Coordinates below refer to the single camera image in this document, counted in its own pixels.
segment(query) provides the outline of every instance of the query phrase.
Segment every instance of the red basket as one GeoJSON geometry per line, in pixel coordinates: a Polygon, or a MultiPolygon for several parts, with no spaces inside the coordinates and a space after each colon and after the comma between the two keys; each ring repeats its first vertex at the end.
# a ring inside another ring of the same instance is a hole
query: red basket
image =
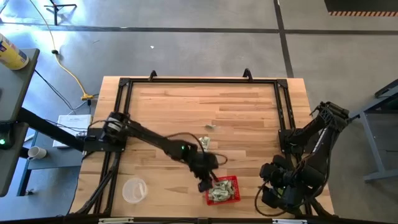
{"type": "Polygon", "coordinates": [[[212,200],[209,200],[209,191],[207,190],[206,191],[207,205],[221,205],[224,203],[233,203],[233,202],[238,202],[241,200],[241,196],[239,194],[238,180],[237,180],[236,176],[219,177],[218,180],[219,181],[222,181],[222,180],[232,181],[232,186],[235,190],[235,197],[231,197],[230,199],[226,200],[225,202],[214,202],[212,200]]]}

